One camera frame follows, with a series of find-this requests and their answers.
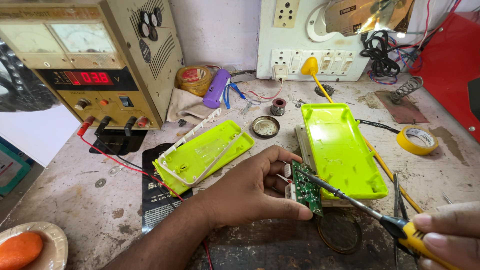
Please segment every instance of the lime green plastic case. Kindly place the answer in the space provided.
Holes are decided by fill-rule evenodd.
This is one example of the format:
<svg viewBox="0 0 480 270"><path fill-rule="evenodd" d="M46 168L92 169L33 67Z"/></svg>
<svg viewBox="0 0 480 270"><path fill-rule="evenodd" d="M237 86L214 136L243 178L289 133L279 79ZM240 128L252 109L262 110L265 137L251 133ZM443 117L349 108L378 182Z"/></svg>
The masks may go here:
<svg viewBox="0 0 480 270"><path fill-rule="evenodd" d="M358 124L344 103L301 107L317 173L355 199L380 199L388 189ZM337 199L322 189L326 199Z"/></svg>
<svg viewBox="0 0 480 270"><path fill-rule="evenodd" d="M192 179L194 175L200 175L212 161L222 152L233 140L234 135L241 133L241 128L232 120L227 120L198 137L186 142L176 151L171 152L166 159L167 167L171 171L176 171L182 179ZM230 147L230 149L218 160L213 168L206 174L204 179L222 168L230 161L250 149L255 141L247 134L243 133L240 138ZM170 173L162 169L155 160L153 165L163 181L179 195L189 189L179 180L175 179Z"/></svg>

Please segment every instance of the white connector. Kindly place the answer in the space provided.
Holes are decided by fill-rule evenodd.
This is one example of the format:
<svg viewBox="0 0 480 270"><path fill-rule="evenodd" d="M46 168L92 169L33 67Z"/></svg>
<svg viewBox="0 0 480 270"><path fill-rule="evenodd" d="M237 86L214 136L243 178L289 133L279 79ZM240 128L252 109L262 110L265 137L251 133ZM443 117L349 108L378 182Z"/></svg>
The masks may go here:
<svg viewBox="0 0 480 270"><path fill-rule="evenodd" d="M294 183L289 183L285 186L285 199L297 201L297 190Z"/></svg>
<svg viewBox="0 0 480 270"><path fill-rule="evenodd" d="M287 178L292 175L292 165L285 164L285 167L283 168L283 175Z"/></svg>
<svg viewBox="0 0 480 270"><path fill-rule="evenodd" d="M276 81L285 81L287 79L288 66L287 65L274 65L273 66L273 78Z"/></svg>

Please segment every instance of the green circuit board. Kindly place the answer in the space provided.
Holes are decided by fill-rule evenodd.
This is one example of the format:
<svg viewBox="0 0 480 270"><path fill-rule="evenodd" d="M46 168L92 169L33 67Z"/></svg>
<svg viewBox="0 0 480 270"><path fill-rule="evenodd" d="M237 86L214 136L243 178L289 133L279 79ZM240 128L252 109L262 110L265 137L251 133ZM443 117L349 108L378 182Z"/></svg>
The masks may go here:
<svg viewBox="0 0 480 270"><path fill-rule="evenodd" d="M320 199L319 185L310 182L308 178L298 172L298 170L302 170L308 174L317 174L309 165L305 163L300 164L292 160L292 184L295 185L295 200L308 206L314 214L323 216L324 212Z"/></svg>

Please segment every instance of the purple battery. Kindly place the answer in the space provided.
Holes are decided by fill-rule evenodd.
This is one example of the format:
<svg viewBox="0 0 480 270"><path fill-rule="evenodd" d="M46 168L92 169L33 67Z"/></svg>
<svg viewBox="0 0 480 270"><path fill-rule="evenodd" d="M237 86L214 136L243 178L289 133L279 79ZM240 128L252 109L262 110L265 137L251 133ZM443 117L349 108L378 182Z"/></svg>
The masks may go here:
<svg viewBox="0 0 480 270"><path fill-rule="evenodd" d="M205 106L212 109L220 107L223 89L227 85L229 79L232 79L232 76L227 70L222 68L216 72L216 75L203 99Z"/></svg>

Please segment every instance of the tape roll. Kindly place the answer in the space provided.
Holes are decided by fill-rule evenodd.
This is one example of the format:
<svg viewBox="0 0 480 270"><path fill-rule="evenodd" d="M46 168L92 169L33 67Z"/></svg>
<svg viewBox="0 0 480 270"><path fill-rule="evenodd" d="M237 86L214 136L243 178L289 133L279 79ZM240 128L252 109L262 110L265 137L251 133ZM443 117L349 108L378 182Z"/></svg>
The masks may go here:
<svg viewBox="0 0 480 270"><path fill-rule="evenodd" d="M412 142L408 138L408 135L419 138L425 143L425 145L419 145L415 142ZM406 151L421 156L429 154L438 146L438 140L435 136L433 136L432 133L421 127L412 125L406 126L404 129L402 129L402 131L396 136L396 141Z"/></svg>

